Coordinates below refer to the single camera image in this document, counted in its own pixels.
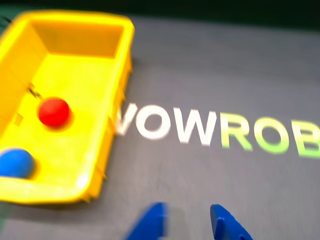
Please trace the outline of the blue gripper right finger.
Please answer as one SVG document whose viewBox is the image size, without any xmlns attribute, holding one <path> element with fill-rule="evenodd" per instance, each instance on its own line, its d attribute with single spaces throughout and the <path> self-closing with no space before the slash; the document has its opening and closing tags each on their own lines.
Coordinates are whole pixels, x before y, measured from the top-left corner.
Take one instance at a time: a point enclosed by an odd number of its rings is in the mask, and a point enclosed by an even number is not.
<svg viewBox="0 0 320 240">
<path fill-rule="evenodd" d="M 210 220 L 215 240 L 253 240 L 246 229 L 220 204 L 210 206 Z"/>
</svg>

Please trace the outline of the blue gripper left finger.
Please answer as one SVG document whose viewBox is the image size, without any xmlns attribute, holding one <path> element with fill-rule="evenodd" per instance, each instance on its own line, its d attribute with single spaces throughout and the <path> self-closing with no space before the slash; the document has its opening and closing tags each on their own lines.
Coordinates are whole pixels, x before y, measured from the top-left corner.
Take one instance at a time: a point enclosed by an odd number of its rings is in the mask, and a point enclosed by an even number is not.
<svg viewBox="0 0 320 240">
<path fill-rule="evenodd" d="M 140 215 L 124 239 L 161 240 L 167 236 L 168 206 L 165 202 L 155 202 Z"/>
</svg>

